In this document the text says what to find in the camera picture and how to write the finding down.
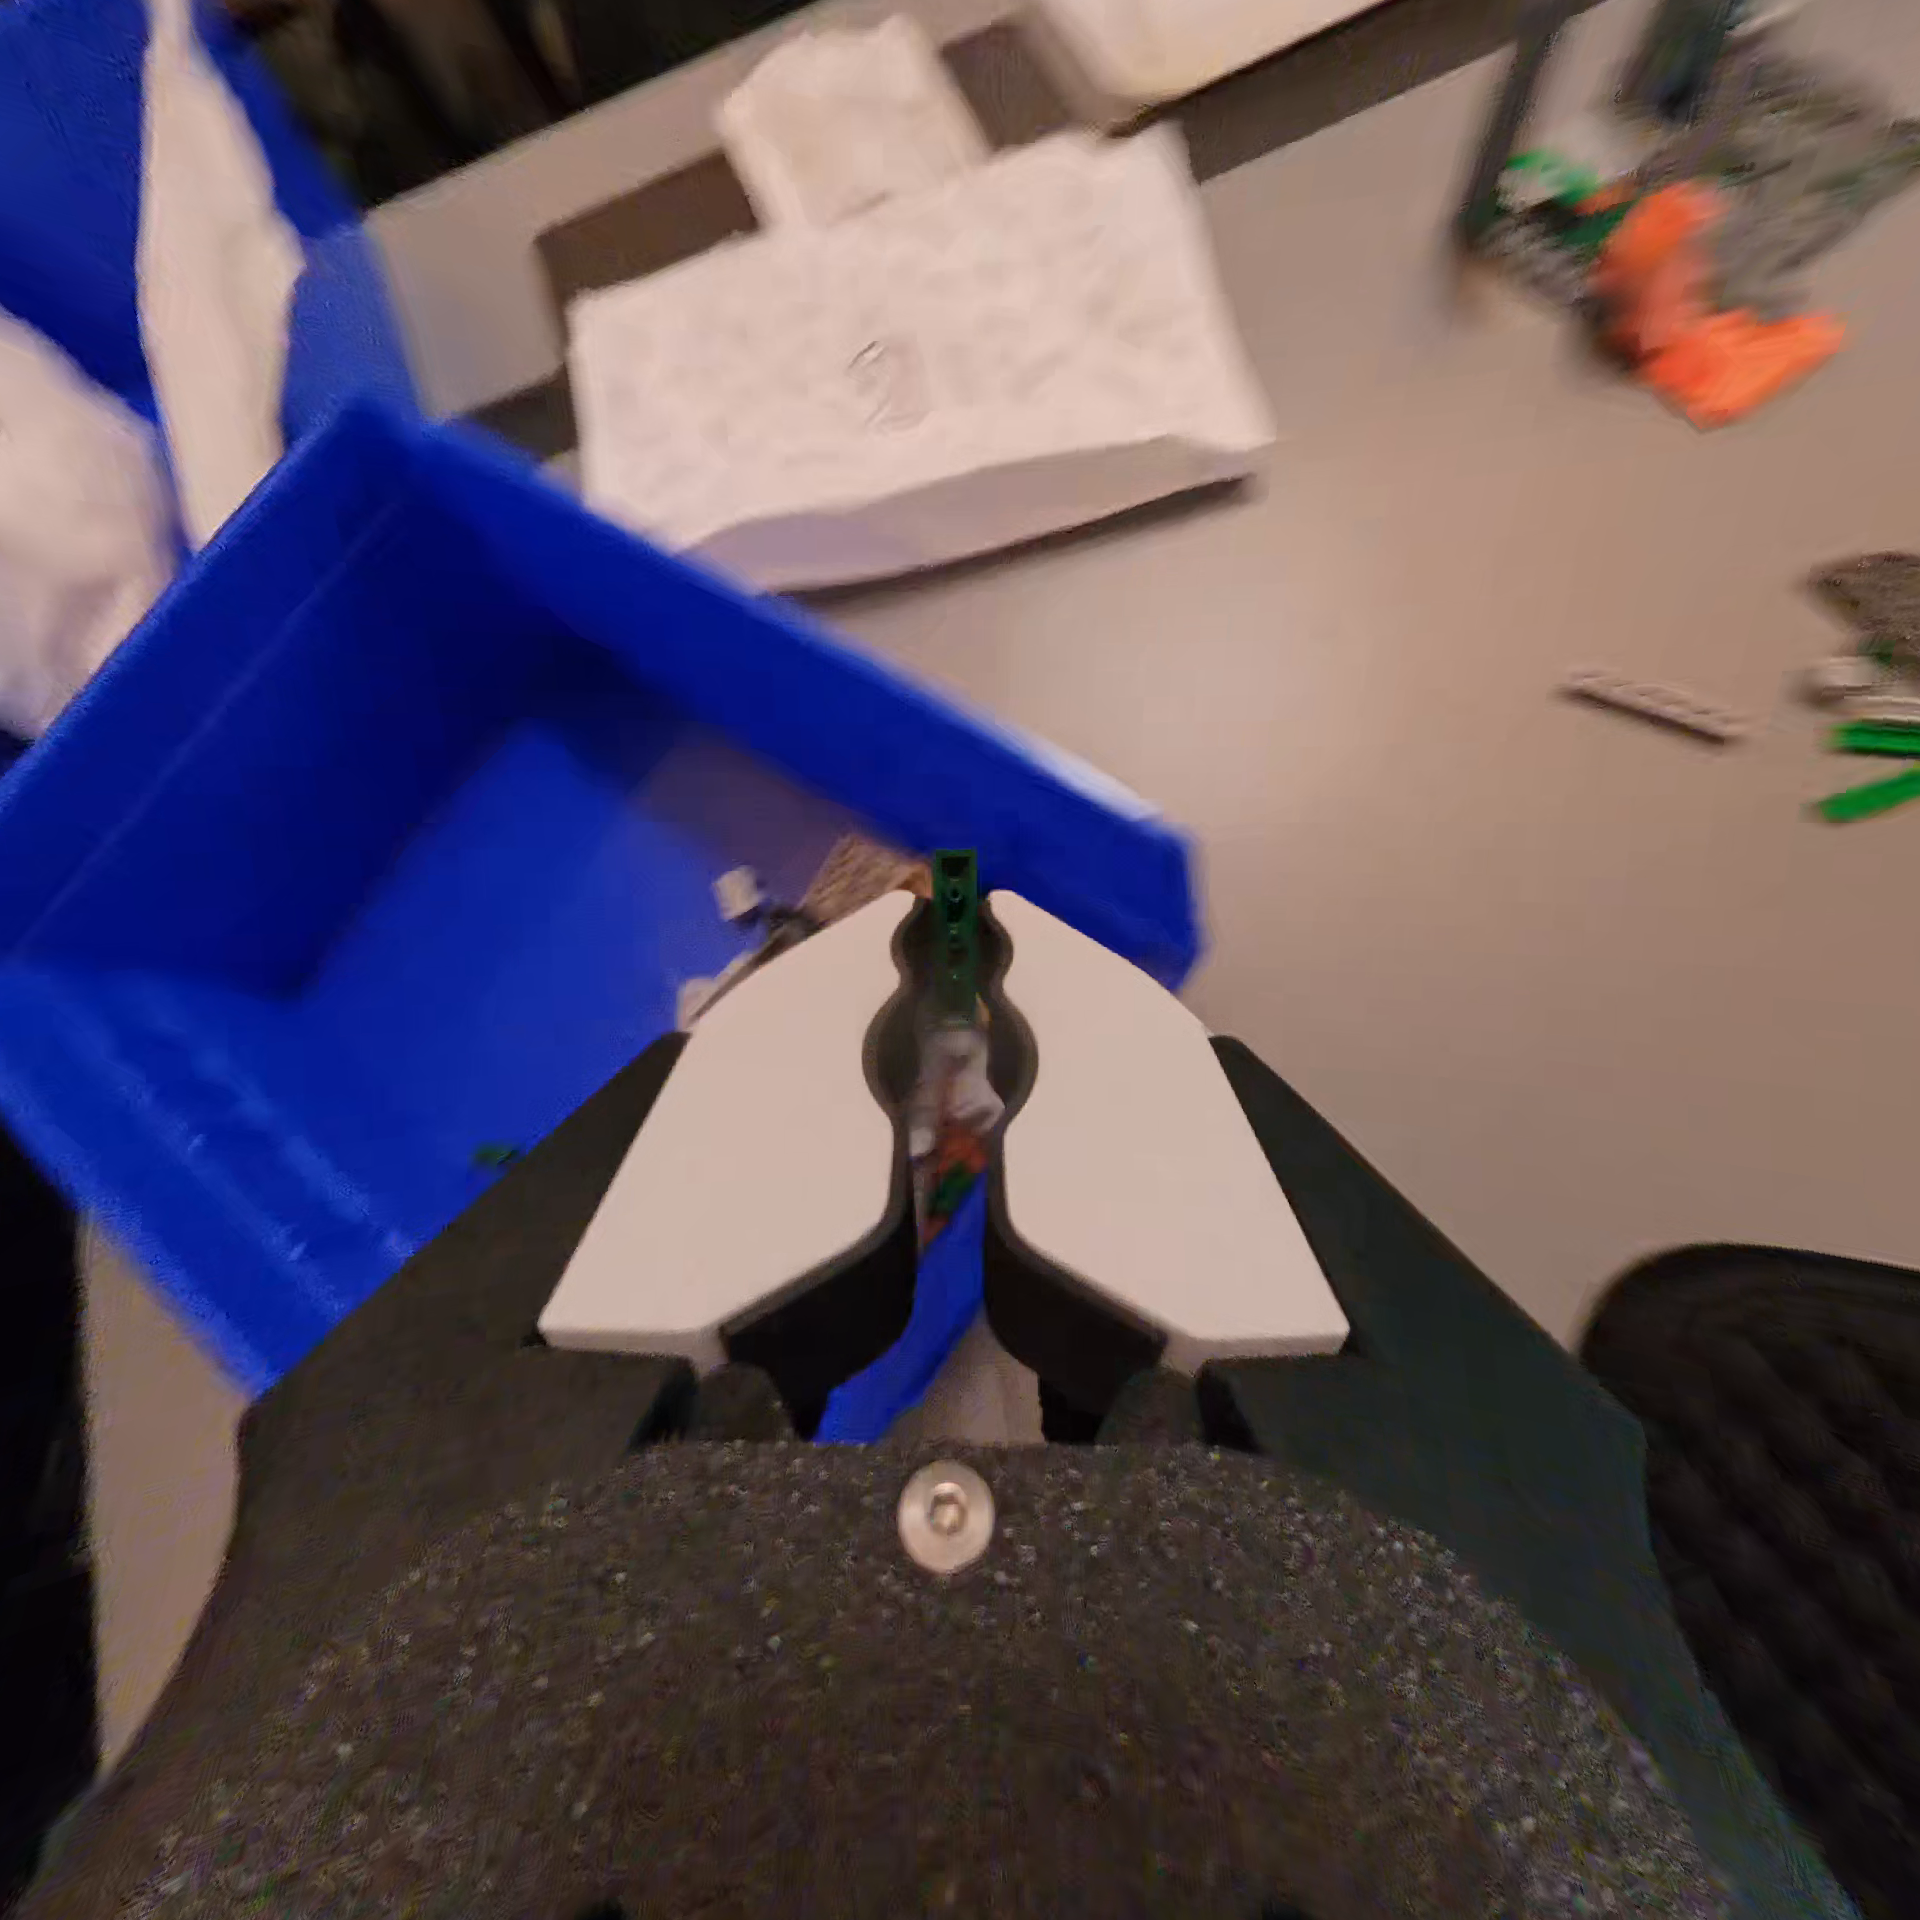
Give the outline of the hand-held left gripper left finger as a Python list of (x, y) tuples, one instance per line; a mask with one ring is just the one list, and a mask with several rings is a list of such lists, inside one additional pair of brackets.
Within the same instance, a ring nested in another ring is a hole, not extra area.
[(713, 1363), (886, 1220), (895, 1116), (870, 1032), (901, 987), (914, 893), (883, 893), (700, 1012), (560, 1285), (554, 1348)]

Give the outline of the orange lego slope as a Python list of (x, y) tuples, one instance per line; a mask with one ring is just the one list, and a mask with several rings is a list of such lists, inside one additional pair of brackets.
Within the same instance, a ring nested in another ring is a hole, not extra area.
[(1635, 195), (1588, 273), (1602, 343), (1697, 429), (1752, 416), (1843, 347), (1836, 315), (1765, 315), (1722, 299), (1713, 270), (1722, 204), (1697, 181)]

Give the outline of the thin light grey lego plate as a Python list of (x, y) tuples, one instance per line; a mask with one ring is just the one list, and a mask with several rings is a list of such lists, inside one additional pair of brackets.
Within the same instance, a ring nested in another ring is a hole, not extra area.
[(1736, 707), (1665, 681), (1645, 681), (1605, 666), (1572, 669), (1564, 675), (1561, 691), (1577, 703), (1686, 732), (1713, 747), (1733, 747), (1751, 732), (1751, 721)]

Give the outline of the white printed paper bag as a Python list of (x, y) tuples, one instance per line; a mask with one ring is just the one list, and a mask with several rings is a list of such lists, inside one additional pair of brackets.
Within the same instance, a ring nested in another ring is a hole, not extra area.
[(568, 378), (586, 504), (760, 590), (1044, 541), (1277, 443), (1173, 125), (589, 293)]

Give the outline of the grey lego baseplate build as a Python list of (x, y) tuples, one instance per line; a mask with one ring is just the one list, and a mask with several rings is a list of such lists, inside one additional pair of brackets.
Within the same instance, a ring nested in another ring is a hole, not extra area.
[(1454, 251), (1597, 321), (1597, 258), (1662, 186), (1707, 186), (1707, 290), (1782, 321), (1806, 276), (1918, 181), (1918, 118), (1785, 40), (1787, 4), (1650, 4), (1597, 106), (1531, 129), (1580, 4), (1524, 4), (1451, 220)]

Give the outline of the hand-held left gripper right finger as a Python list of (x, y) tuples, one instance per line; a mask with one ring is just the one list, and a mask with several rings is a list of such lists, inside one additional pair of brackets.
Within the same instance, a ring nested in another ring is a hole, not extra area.
[(994, 1332), (1029, 1367), (1326, 1357), (1344, 1315), (1209, 1028), (1016, 893), (1002, 991), (1037, 1063), (1002, 1136)]

